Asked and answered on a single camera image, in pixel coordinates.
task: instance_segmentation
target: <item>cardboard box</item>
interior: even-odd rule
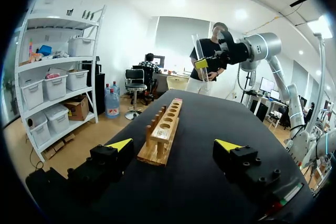
[[[84,121],[89,114],[89,103],[86,95],[78,95],[63,102],[63,105],[69,109],[69,120]]]
[[[64,143],[62,140],[57,141],[55,144],[53,144],[53,148],[55,152],[58,152],[59,149],[61,149],[64,146]]]
[[[69,141],[73,140],[74,138],[75,138],[75,135],[73,133],[68,134],[63,138],[63,142],[66,144]]]
[[[52,156],[54,156],[55,154],[56,154],[56,151],[54,150],[53,147],[49,147],[45,151],[42,152],[42,156],[45,159],[51,159]]]

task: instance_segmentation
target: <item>white pants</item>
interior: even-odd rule
[[[213,82],[209,81],[208,83],[208,91],[204,89],[203,81],[199,81],[193,78],[189,78],[187,87],[185,88],[185,91],[193,92],[196,94],[204,94],[204,95],[210,95],[211,88],[212,88]]]

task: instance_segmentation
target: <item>robotic arm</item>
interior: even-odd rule
[[[297,87],[295,84],[289,86],[285,84],[284,73],[276,57],[281,52],[281,40],[275,34],[255,34],[234,43],[228,31],[221,31],[218,33],[218,41],[221,47],[224,43],[227,46],[222,47],[222,51],[216,52],[216,56],[231,65],[239,63],[239,67],[245,72],[255,71],[263,59],[269,63],[282,100],[289,101],[289,118],[292,129],[286,150],[298,166],[307,167],[320,157],[336,150],[336,129],[320,137],[310,135],[305,130]]]

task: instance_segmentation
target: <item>black table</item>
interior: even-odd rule
[[[230,184],[215,164],[212,148],[218,138],[250,145],[264,162],[299,177],[304,187],[280,215],[291,212],[297,218],[304,212],[312,196],[301,171],[274,135],[240,103],[170,90],[108,144],[133,138],[137,154],[145,142],[146,125],[174,98],[183,99],[183,104],[167,166],[156,167],[134,158],[121,180],[91,205],[92,210],[128,223],[249,223],[257,205]]]

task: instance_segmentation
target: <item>black cabinet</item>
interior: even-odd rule
[[[251,105],[251,108],[250,108],[250,110],[252,112],[254,112],[254,110],[256,109],[257,103],[258,103],[258,101],[256,101],[256,100],[254,100],[252,102],[252,105]],[[265,119],[265,116],[267,114],[267,111],[268,111],[268,107],[266,105],[260,103],[256,116],[263,122],[264,119]]]

